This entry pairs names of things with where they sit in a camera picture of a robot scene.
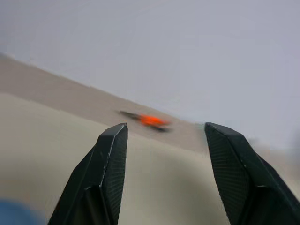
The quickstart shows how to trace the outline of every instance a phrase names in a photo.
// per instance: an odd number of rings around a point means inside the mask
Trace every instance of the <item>gray wall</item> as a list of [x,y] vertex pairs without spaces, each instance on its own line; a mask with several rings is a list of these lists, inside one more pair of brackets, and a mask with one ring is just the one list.
[[294,0],[10,0],[0,9],[0,51],[291,149],[299,21]]

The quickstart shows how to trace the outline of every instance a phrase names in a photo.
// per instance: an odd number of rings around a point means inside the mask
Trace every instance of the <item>blue object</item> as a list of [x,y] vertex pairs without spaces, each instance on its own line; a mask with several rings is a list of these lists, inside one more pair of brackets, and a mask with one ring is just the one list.
[[17,202],[0,200],[0,224],[41,225],[41,219],[28,207]]

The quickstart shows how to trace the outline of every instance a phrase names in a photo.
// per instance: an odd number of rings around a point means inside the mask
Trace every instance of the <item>blurred object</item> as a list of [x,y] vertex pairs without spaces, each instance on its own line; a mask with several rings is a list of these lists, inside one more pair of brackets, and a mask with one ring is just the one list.
[[125,111],[120,111],[120,114],[128,118],[131,118],[133,120],[137,120],[143,125],[153,128],[156,131],[161,131],[161,132],[170,131],[170,129],[166,127],[171,124],[169,121],[162,120],[153,116],[139,115],[136,113],[125,112]]
[[300,203],[245,137],[206,123],[214,177],[231,225],[298,225]]
[[42,225],[43,222],[25,205],[9,200],[0,200],[0,224]]
[[49,225],[117,225],[122,199],[128,128],[101,134],[73,170]]

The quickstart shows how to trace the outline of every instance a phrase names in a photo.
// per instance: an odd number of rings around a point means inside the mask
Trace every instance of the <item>white wall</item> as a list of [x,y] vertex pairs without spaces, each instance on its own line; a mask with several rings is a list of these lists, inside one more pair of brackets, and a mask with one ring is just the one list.
[[299,21],[294,0],[10,0],[0,50],[290,149],[300,128]]

